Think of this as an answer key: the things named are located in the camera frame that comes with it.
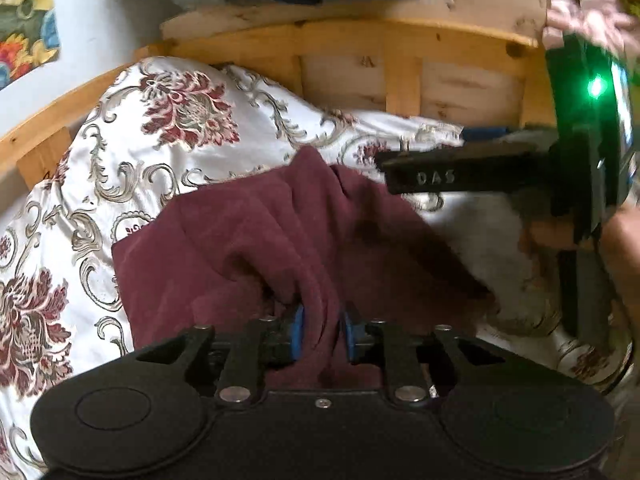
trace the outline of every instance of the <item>bedding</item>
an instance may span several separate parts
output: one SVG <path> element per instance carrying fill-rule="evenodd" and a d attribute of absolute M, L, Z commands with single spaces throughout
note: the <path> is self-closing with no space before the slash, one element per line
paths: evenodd
<path fill-rule="evenodd" d="M 382 112 L 318 110 L 255 73 L 149 58 L 123 71 L 89 114 L 50 180 L 0 234 L 0 476 L 46 469 L 30 435 L 44 391 L 133 350 L 111 247 L 175 196 L 289 164 L 303 146 L 381 181 L 380 150 L 459 144 L 460 127 Z M 557 305 L 517 250 L 505 197 L 417 195 L 439 232 L 500 306 L 485 339 L 606 390 L 630 355 L 614 316 L 614 352 L 569 338 Z"/>
<path fill-rule="evenodd" d="M 310 146 L 288 166 L 174 197 L 112 254 L 137 347 L 194 325 L 239 333 L 302 305 L 302 353 L 267 373 L 271 388 L 382 387 L 379 368 L 347 361 L 346 305 L 426 335 L 474 334 L 492 303 L 402 197 Z"/>

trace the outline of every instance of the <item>screen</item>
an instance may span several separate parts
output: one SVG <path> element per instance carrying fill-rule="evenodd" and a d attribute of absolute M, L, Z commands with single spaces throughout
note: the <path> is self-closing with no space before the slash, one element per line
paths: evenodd
<path fill-rule="evenodd" d="M 611 64 L 613 76 L 613 88 L 616 91 L 618 102 L 618 118 L 620 120 L 620 155 L 624 155 L 633 145 L 633 117 L 631 111 L 631 98 L 629 97 L 629 84 L 626 78 L 626 70 L 617 63 Z"/>
<path fill-rule="evenodd" d="M 632 185 L 633 179 L 636 176 L 636 169 L 637 169 L 637 165 L 636 165 L 636 156 L 632 156 L 631 160 L 629 161 L 629 186 Z"/>

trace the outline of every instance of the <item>wooden plank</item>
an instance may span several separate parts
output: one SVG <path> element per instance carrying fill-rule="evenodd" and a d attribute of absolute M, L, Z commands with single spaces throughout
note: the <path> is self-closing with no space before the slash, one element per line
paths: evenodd
<path fill-rule="evenodd" d="M 493 29 L 463 26 L 460 30 L 399 25 L 380 20 L 327 20 L 302 25 L 274 25 L 176 44 L 170 54 L 209 64 L 233 62 L 251 67 L 268 57 L 329 54 L 378 56 L 387 44 L 405 57 L 476 66 L 484 70 L 524 76 L 526 57 L 537 42 L 520 37 L 507 41 Z"/>
<path fill-rule="evenodd" d="M 161 26 L 165 39 L 190 40 L 222 32 L 330 18 L 379 18 L 436 25 L 458 23 L 494 28 L 537 40 L 546 22 L 546 0 L 373 0 L 321 6 L 269 4 L 217 6 L 187 12 Z"/>
<path fill-rule="evenodd" d="M 304 97 L 302 67 L 299 56 L 276 56 L 254 59 L 251 69 L 273 79 L 299 97 Z"/>
<path fill-rule="evenodd" d="M 523 80 L 425 61 L 420 114 L 463 126 L 518 126 Z"/>
<path fill-rule="evenodd" d="M 244 65 L 252 59 L 299 56 L 297 43 L 295 25 L 275 25 L 180 42 L 171 49 L 170 55 L 207 64 L 233 62 Z"/>
<path fill-rule="evenodd" d="M 556 108 L 549 73 L 546 70 L 545 50 L 542 47 L 536 49 L 527 59 L 520 126 L 527 123 L 556 126 Z"/>
<path fill-rule="evenodd" d="M 325 20 L 296 27 L 299 56 L 380 56 L 387 22 L 381 20 Z"/>
<path fill-rule="evenodd" d="M 328 109 L 384 110 L 382 56 L 304 56 L 305 99 Z"/>
<path fill-rule="evenodd" d="M 420 115 L 422 59 L 400 56 L 390 48 L 385 55 L 386 111 L 411 117 Z"/>
<path fill-rule="evenodd" d="M 415 25 L 390 26 L 401 56 L 424 57 L 433 62 L 474 66 L 524 77 L 530 46 L 491 36 L 490 30 L 453 30 Z"/>
<path fill-rule="evenodd" d="M 89 113 L 126 66 L 120 66 L 73 89 L 0 137 L 0 173 L 64 126 Z"/>
<path fill-rule="evenodd" d="M 29 189 L 53 176 L 70 145 L 71 134 L 65 126 L 17 161 L 18 171 Z"/>
<path fill-rule="evenodd" d="M 174 45 L 174 40 L 164 40 L 158 43 L 148 44 L 147 46 L 137 49 L 133 53 L 133 59 L 135 62 L 138 62 L 145 59 L 145 57 L 168 56 L 171 52 L 171 47 Z"/>

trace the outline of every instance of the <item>round black pad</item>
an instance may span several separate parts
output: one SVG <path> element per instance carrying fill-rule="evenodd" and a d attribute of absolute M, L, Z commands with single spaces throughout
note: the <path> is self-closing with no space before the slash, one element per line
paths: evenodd
<path fill-rule="evenodd" d="M 140 424 L 151 412 L 151 401 L 132 388 L 105 388 L 78 402 L 76 415 L 94 430 L 124 430 Z"/>
<path fill-rule="evenodd" d="M 165 365 L 133 362 L 47 392 L 34 407 L 31 433 L 50 465 L 122 474 L 179 455 L 205 419 L 199 394 L 178 375 L 168 375 Z"/>
<path fill-rule="evenodd" d="M 613 410 L 592 388 L 455 387 L 442 407 L 449 436 L 477 459 L 522 473 L 552 473 L 596 458 L 610 443 Z"/>

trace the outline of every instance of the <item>black device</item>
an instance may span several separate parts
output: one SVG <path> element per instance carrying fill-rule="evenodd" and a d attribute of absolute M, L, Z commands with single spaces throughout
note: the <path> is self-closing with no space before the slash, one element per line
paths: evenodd
<path fill-rule="evenodd" d="M 592 388 L 449 326 L 356 318 L 338 344 L 380 388 L 265 388 L 297 357 L 300 316 L 192 328 L 59 384 L 31 415 L 45 478 L 604 478 L 614 414 Z"/>
<path fill-rule="evenodd" d="M 574 242 L 593 237 L 596 243 L 595 254 L 556 254 L 562 323 L 569 334 L 607 353 L 610 303 L 616 293 L 597 241 L 602 223 L 625 201 L 636 170 L 626 69 L 576 35 L 565 36 L 564 47 L 548 51 L 546 61 L 557 130 L 532 126 L 462 147 L 379 153 L 376 164 L 396 194 L 545 189 L 549 200 L 544 214 L 571 215 Z M 521 201 L 516 209 L 523 214 L 523 208 L 532 205 Z"/>

